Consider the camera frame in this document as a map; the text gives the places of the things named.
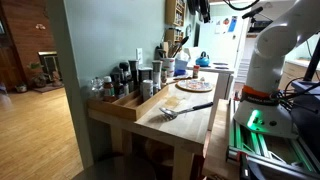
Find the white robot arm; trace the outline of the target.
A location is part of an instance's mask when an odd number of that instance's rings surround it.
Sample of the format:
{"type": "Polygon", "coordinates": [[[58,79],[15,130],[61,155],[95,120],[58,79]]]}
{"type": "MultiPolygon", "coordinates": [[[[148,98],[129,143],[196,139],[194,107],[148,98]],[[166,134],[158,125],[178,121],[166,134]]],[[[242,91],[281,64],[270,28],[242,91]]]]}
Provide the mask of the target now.
{"type": "Polygon", "coordinates": [[[285,56],[320,31],[320,0],[296,0],[259,33],[234,120],[256,133],[295,139],[298,130],[278,90],[285,56]]]}

